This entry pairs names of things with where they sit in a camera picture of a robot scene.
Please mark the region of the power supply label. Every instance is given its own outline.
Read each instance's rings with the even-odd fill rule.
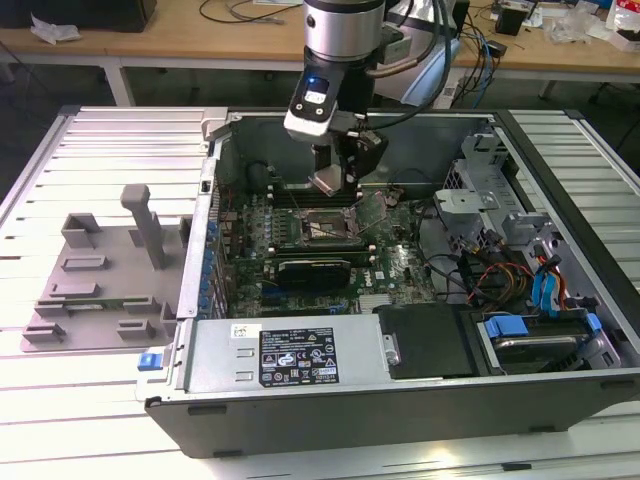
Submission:
[[[263,387],[338,382],[333,328],[260,332],[260,384]]]

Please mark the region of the barcode sticker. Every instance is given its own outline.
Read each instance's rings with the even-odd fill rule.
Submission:
[[[231,338],[258,338],[260,330],[260,323],[234,323],[231,325]]]

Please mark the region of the laboratory floor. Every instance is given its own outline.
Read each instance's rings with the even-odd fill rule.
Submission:
[[[109,86],[94,67],[36,66],[34,75],[13,65],[15,82],[0,85],[0,199],[4,198],[61,105],[113,105]],[[297,82],[293,72],[160,70],[130,68],[128,75],[140,106],[224,105],[285,107]],[[596,104],[589,98],[598,84],[558,83],[547,100],[538,98],[539,81],[496,79],[479,108],[575,109],[614,147],[640,118],[640,90],[629,85],[605,89]],[[470,107],[473,97],[457,107]],[[640,170],[640,127],[620,150]]]

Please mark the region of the motherboard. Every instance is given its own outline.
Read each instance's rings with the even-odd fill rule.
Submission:
[[[221,188],[205,251],[216,269],[203,272],[199,316],[341,315],[434,301],[415,247],[415,214],[398,196],[385,188],[338,198]],[[221,288],[224,305],[214,300]]]

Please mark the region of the screw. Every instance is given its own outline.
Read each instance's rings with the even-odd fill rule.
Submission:
[[[398,365],[400,363],[400,357],[397,352],[393,350],[387,350],[385,352],[385,356],[387,357],[387,363],[389,365]]]

